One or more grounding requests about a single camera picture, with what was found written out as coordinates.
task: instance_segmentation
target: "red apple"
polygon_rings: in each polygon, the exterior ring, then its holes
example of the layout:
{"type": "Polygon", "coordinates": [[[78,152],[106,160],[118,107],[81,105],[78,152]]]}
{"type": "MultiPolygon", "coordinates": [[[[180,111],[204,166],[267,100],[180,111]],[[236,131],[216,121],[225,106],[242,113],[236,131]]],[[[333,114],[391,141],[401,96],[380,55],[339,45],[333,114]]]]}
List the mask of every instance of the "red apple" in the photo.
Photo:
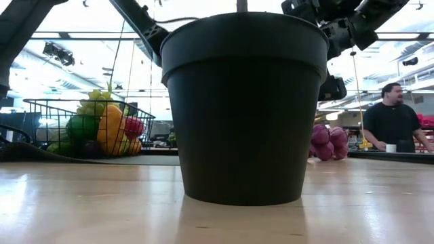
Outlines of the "red apple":
{"type": "Polygon", "coordinates": [[[144,123],[141,119],[133,116],[125,118],[125,135],[129,138],[137,138],[144,133],[144,123]]]}

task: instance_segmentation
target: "desk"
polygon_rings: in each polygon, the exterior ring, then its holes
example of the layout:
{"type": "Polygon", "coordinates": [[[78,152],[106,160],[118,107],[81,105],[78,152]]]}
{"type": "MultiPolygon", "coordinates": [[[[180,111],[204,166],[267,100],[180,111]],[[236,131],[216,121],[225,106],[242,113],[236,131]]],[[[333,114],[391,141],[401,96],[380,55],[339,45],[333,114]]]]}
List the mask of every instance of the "desk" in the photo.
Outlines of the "desk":
{"type": "Polygon", "coordinates": [[[432,165],[310,161],[301,200],[233,207],[174,166],[0,163],[2,244],[432,243],[433,206],[432,165]]]}

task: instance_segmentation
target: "yellow object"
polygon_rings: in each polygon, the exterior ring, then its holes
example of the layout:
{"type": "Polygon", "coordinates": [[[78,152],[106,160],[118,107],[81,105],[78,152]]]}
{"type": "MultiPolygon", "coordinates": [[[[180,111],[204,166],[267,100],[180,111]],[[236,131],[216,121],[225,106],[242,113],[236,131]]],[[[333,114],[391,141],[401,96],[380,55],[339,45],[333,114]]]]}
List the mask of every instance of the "yellow object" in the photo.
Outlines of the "yellow object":
{"type": "Polygon", "coordinates": [[[122,155],[128,149],[128,138],[124,134],[125,119],[115,105],[107,105],[101,116],[97,141],[101,149],[110,156],[122,155]]]}
{"type": "Polygon", "coordinates": [[[371,148],[372,143],[368,142],[365,138],[363,139],[362,143],[359,145],[359,148],[371,148]]]}
{"type": "Polygon", "coordinates": [[[138,138],[134,138],[130,142],[128,155],[137,155],[142,150],[142,142],[138,138]]]}
{"type": "Polygon", "coordinates": [[[368,140],[365,138],[365,132],[364,132],[364,126],[363,126],[363,113],[361,111],[361,97],[360,97],[360,91],[359,91],[359,79],[357,78],[357,69],[355,67],[355,57],[353,55],[353,64],[354,64],[354,76],[355,76],[355,82],[357,85],[357,97],[359,100],[359,111],[360,111],[360,124],[361,124],[361,136],[363,138],[362,143],[359,145],[359,148],[371,148],[372,143],[369,143],[368,140]]]}

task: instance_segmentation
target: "man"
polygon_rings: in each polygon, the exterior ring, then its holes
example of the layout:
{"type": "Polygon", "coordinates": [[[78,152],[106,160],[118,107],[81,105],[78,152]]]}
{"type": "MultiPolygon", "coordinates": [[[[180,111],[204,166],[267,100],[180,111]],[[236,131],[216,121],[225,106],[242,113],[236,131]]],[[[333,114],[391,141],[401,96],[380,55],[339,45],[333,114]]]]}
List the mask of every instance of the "man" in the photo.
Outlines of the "man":
{"type": "Polygon", "coordinates": [[[416,113],[403,104],[401,85],[384,86],[381,98],[382,102],[373,105],[363,116],[366,140],[381,151],[386,150],[386,144],[395,144],[399,153],[415,153],[414,136],[432,153],[434,148],[421,130],[416,113]]]}

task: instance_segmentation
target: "beard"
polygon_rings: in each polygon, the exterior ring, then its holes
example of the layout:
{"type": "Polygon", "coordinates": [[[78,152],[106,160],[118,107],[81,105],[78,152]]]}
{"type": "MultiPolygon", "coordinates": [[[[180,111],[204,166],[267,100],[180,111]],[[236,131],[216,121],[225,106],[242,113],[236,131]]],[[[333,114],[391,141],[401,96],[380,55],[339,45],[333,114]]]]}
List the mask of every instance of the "beard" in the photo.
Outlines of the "beard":
{"type": "Polygon", "coordinates": [[[402,98],[398,98],[398,99],[396,99],[396,101],[395,101],[395,105],[400,105],[400,104],[403,104],[403,103],[404,103],[404,101],[403,101],[402,98]]]}

